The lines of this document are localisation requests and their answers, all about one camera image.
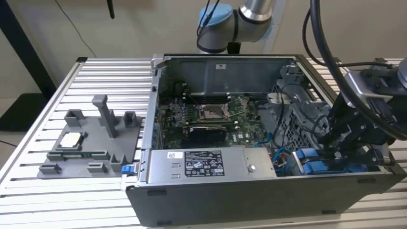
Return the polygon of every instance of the aluminum extrusion table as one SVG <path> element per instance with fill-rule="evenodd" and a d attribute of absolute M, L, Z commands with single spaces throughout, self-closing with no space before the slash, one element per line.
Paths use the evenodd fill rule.
<path fill-rule="evenodd" d="M 401 59 L 389 61 L 398 64 Z M 333 89 L 339 92 L 327 68 L 313 61 L 311 64 Z M 82 109 L 86 116 L 99 114 L 91 103 L 95 94 L 108 95 L 108 106 L 116 115 L 131 110 L 139 116 L 146 116 L 150 72 L 150 59 L 99 58 L 75 64 L 0 171 L 2 229 L 145 228 L 139 224 L 126 193 L 120 191 L 120 178 L 40 180 L 36 175 L 39 164 L 46 161 L 47 151 L 52 149 L 64 128 L 67 110 Z M 142 146 L 142 141 L 143 131 L 138 147 Z M 407 168 L 407 142 L 395 142 L 391 149 L 401 166 Z M 137 151 L 135 157 L 141 157 L 141 151 Z M 407 228 L 407 180 L 397 184 L 389 192 L 365 197 L 341 215 L 178 228 Z"/>

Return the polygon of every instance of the blue cable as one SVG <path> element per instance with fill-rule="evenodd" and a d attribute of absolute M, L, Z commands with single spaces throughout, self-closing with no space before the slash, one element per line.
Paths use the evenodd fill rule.
<path fill-rule="evenodd" d="M 273 162 L 275 162 L 275 160 L 279 157 L 281 152 L 286 149 L 286 146 L 283 146 L 282 148 L 279 148 L 278 152 L 275 152 L 274 158 L 273 158 Z"/>
<path fill-rule="evenodd" d="M 271 133 L 267 133 L 267 139 L 266 139 L 266 141 L 265 141 L 265 142 L 258 142 L 258 143 L 255 143 L 255 148 L 258 148 L 261 144 L 266 144 L 266 143 L 269 143 L 270 141 L 271 141 Z"/>

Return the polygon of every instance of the black pole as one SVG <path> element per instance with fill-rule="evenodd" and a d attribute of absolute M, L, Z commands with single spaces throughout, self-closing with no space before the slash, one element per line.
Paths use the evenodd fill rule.
<path fill-rule="evenodd" d="M 22 94 L 0 117 L 2 131 L 27 131 L 50 101 L 56 87 L 7 0 L 0 0 L 0 28 L 36 82 L 40 93 Z"/>
<path fill-rule="evenodd" d="M 46 99 L 50 100 L 56 87 L 7 0 L 0 0 L 0 28 Z"/>

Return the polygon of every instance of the silver metal panel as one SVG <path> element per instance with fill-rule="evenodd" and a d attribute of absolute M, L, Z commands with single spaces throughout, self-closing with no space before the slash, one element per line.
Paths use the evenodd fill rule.
<path fill-rule="evenodd" d="M 221 151 L 221 162 L 223 163 L 223 176 L 206 176 L 205 167 L 202 167 L 202 177 L 186 176 L 186 162 L 183 156 L 185 152 L 199 151 Z M 170 158 L 169 152 L 181 152 L 181 157 Z M 214 183 L 214 182 L 233 182 L 250 181 L 255 179 L 267 179 L 277 177 L 271 165 L 270 155 L 265 148 L 246 149 L 243 147 L 229 148 L 203 148 L 203 149 L 177 149 L 177 150 L 153 150 L 150 156 L 149 166 L 149 183 Z"/>
<path fill-rule="evenodd" d="M 389 59 L 395 63 L 402 59 Z M 150 59 L 88 59 L 84 65 L 139 65 L 150 64 Z M 92 96 L 94 94 L 110 94 L 118 96 L 111 102 L 141 102 L 139 98 L 120 96 L 139 96 L 135 88 L 94 88 L 70 89 L 76 72 L 83 64 L 75 64 L 62 86 L 48 103 L 34 127 L 27 133 L 10 161 L 0 171 L 0 228 L 122 228 L 143 229 L 134 209 L 127 200 L 126 193 L 120 191 L 120 181 L 115 178 L 56 179 L 38 180 L 38 164 L 44 162 L 46 150 L 51 141 L 56 139 L 62 128 L 58 123 L 51 123 L 51 117 L 62 119 L 62 112 L 55 108 L 59 104 L 76 103 L 67 98 L 74 96 Z M 327 68 L 317 66 L 325 79 L 333 79 Z M 106 82 L 108 79 L 99 77 L 95 82 Z M 397 141 L 391 145 L 395 159 L 407 169 L 407 143 Z M 285 229 L 366 229 L 366 228 L 407 228 L 407 180 L 395 185 L 386 193 L 365 197 L 343 214 L 330 216 L 301 217 L 290 219 L 274 219 L 223 224 L 195 225 L 195 228 L 285 228 Z"/>

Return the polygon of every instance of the blue latch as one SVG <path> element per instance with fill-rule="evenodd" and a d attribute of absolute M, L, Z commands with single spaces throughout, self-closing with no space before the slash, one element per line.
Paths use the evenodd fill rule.
<path fill-rule="evenodd" d="M 122 167 L 122 174 L 134 175 L 137 167 L 135 165 L 126 165 Z"/>

